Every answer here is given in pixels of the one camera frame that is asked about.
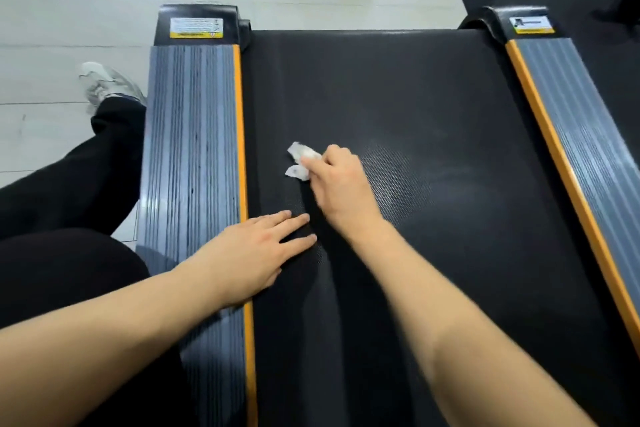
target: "sneaker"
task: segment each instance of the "sneaker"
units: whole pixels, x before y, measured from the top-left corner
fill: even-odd
[[[147,99],[140,87],[114,68],[96,62],[82,63],[79,68],[80,84],[84,94],[94,107],[110,96],[127,96],[147,106]]]

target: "left hand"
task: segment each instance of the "left hand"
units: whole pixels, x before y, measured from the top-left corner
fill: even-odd
[[[222,307],[240,304],[272,286],[284,262],[316,243],[315,235],[280,243],[308,222],[308,214],[292,218],[291,211],[252,218],[224,229],[181,267],[211,287]]]

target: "white tile floor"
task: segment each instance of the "white tile floor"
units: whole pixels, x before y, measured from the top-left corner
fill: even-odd
[[[76,65],[114,66],[147,89],[163,3],[237,5],[254,29],[455,28],[461,0],[0,0],[0,186],[89,138]],[[134,248],[138,207],[114,237]]]

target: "hand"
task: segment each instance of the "hand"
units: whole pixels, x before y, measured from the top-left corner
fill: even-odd
[[[352,240],[382,215],[357,155],[330,145],[322,159],[302,157],[310,171],[311,189],[333,228]]]
[[[245,302],[273,285],[284,262],[313,246],[315,235],[280,243],[308,222],[308,214],[292,218],[291,211],[252,218],[226,228],[180,266],[218,293],[218,309]]]

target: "white tissue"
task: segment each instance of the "white tissue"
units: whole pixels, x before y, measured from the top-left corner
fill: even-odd
[[[287,150],[297,165],[292,165],[287,172],[286,176],[300,179],[301,181],[309,180],[309,171],[304,165],[300,165],[300,157],[305,156],[308,158],[322,158],[322,155],[318,154],[315,150],[306,145],[302,145],[300,142],[293,142],[291,147]]]

